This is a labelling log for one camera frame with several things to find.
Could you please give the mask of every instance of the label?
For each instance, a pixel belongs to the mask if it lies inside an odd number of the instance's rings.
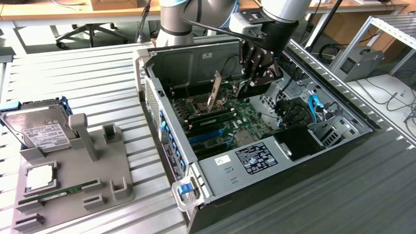
[[[34,145],[41,149],[70,144],[70,140],[59,123],[25,129],[23,132]]]
[[[39,199],[39,201],[50,201],[50,200],[53,200],[53,199],[55,199],[55,198],[59,198],[59,197],[62,197],[62,196],[66,196],[69,193],[67,192],[63,192],[63,193],[61,193],[61,194],[55,194],[55,195],[53,195],[53,196],[49,196],[49,197],[46,197],[46,198],[42,198],[42,199]]]
[[[213,53],[203,54],[203,59],[210,59],[210,58],[213,58]]]
[[[215,162],[217,162],[217,165],[221,166],[221,165],[223,165],[225,163],[231,162],[231,159],[230,159],[229,155],[225,155],[225,156],[222,156],[222,157],[218,157],[218,158],[215,159]]]
[[[210,121],[207,121],[207,122],[202,123],[202,124],[201,124],[201,126],[205,126],[205,125],[211,124],[211,123],[215,123],[215,122],[217,122],[217,119],[210,120]]]
[[[278,161],[263,142],[237,151],[235,153],[243,163],[247,173],[251,175],[278,164]]]

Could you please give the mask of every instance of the warning label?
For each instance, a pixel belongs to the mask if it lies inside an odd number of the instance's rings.
[[[38,128],[25,129],[25,134],[41,149],[47,149],[70,143],[59,123]]]
[[[265,143],[259,143],[235,152],[249,174],[255,174],[278,164]]]

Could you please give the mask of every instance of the hard drive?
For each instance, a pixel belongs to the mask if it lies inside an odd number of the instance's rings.
[[[66,98],[27,102],[7,102],[0,106],[0,123],[17,136],[23,148],[39,148],[45,153],[66,149],[78,134],[69,125],[73,114]]]

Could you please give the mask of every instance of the robotic arm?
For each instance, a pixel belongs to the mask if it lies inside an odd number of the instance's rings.
[[[162,31],[157,45],[193,43],[193,25],[241,38],[239,61],[249,80],[243,92],[250,96],[251,90],[283,77],[275,58],[311,1],[262,0],[262,8],[239,11],[239,0],[161,0]]]
[[[230,7],[223,11],[209,13],[215,5],[234,6],[238,0],[206,0],[203,6],[201,0],[190,0],[183,8],[183,20],[206,29],[222,32],[241,38],[241,64],[243,73],[249,80],[245,92],[253,87],[270,84],[283,77],[275,58],[283,52],[289,40],[299,25],[299,20],[306,15],[306,11],[313,0],[262,0],[263,7],[230,13]],[[210,21],[205,17],[215,18],[229,15],[230,29],[215,27],[202,22]]]

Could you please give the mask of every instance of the office chair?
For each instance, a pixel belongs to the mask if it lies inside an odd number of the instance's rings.
[[[89,31],[89,33],[90,33],[90,47],[94,47],[95,30],[98,30],[103,33],[111,34],[119,38],[123,38],[125,44],[130,42],[129,38],[122,33],[114,32],[114,31],[109,30],[107,28],[101,27],[103,24],[106,24],[106,23],[89,23],[89,24],[83,25],[82,27],[78,27],[77,24],[73,24],[74,31],[71,31],[70,33],[66,33],[65,35],[62,35],[57,38],[57,46],[61,49],[69,50],[70,48],[66,46],[66,43],[63,43],[62,40],[69,39],[70,37],[73,37],[74,35],[85,32],[85,31]],[[114,23],[110,23],[110,28],[118,29],[118,27],[115,26]]]

